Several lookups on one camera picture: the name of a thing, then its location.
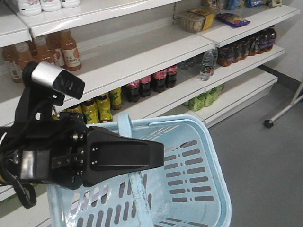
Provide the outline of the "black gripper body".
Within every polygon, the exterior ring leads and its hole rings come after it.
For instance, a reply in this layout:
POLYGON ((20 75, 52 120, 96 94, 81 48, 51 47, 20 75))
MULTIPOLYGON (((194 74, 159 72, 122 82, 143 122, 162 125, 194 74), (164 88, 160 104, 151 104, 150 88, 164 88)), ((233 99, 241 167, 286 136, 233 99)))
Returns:
POLYGON ((34 120, 24 137, 0 148, 0 183, 8 174, 21 183, 57 184, 68 189, 82 185, 86 117, 62 112, 59 120, 34 120))

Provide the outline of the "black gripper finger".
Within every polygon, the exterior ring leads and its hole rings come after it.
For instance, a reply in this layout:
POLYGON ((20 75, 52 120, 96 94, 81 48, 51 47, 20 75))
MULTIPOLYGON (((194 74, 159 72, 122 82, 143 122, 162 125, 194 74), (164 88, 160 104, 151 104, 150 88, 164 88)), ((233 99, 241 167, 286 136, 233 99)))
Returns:
POLYGON ((106 128, 87 131, 82 183, 92 187, 109 178, 164 165, 164 144, 120 136, 106 128))

